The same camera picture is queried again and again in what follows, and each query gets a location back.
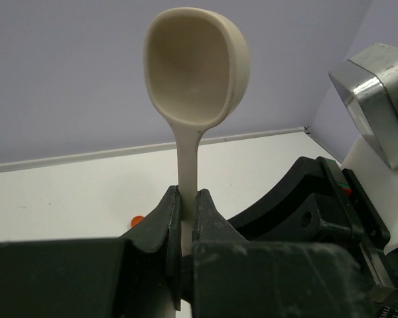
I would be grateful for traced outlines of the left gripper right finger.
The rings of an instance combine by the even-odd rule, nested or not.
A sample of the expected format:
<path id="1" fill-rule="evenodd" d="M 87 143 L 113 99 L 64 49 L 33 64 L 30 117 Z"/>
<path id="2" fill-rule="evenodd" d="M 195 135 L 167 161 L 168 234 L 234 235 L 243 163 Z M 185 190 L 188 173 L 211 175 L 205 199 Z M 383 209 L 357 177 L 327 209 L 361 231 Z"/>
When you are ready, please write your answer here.
<path id="1" fill-rule="evenodd" d="M 198 192 L 192 235 L 194 317 L 373 317 L 366 281 L 334 244 L 251 242 Z"/>

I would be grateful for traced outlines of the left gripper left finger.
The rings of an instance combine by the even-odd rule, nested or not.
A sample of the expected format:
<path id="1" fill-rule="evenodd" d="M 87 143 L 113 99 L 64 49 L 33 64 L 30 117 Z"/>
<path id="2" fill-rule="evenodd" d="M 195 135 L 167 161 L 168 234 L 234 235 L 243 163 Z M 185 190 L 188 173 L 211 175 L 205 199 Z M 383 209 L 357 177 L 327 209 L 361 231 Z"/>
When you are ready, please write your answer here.
<path id="1" fill-rule="evenodd" d="M 180 194 L 120 237 L 0 242 L 0 317 L 174 317 Z"/>

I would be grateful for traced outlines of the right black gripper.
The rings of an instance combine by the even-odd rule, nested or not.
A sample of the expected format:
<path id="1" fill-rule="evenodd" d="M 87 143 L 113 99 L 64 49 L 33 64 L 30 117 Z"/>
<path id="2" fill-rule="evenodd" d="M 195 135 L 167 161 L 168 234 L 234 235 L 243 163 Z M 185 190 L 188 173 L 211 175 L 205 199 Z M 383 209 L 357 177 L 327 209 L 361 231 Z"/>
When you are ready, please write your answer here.
<path id="1" fill-rule="evenodd" d="M 359 264 L 376 317 L 398 317 L 398 256 L 392 230 L 356 174 L 319 156 L 298 158 L 280 181 L 229 219 L 249 241 L 319 242 L 346 249 Z"/>

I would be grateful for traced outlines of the orange-red plastic spoon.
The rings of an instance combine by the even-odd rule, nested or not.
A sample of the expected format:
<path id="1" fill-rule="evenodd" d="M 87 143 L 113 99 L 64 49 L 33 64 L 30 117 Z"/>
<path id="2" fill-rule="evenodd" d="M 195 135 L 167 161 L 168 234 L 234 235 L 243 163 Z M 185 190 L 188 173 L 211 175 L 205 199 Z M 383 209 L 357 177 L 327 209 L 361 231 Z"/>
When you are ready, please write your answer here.
<path id="1" fill-rule="evenodd" d="M 136 215 L 130 221 L 130 227 L 133 228 L 135 225 L 139 224 L 145 217 L 142 215 Z"/>

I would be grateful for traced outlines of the beige plastic spoon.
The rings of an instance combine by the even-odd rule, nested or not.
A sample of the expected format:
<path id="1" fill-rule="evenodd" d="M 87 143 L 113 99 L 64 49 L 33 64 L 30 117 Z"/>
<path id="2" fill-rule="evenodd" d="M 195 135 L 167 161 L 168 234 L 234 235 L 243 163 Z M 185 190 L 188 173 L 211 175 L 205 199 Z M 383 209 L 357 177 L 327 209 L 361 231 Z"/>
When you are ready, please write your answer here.
<path id="1" fill-rule="evenodd" d="M 227 17 L 196 7 L 175 7 L 151 22 L 143 46 L 151 103 L 169 124 L 177 153 L 182 255 L 192 252 L 198 147 L 203 134 L 240 104 L 251 58 L 245 37 Z"/>

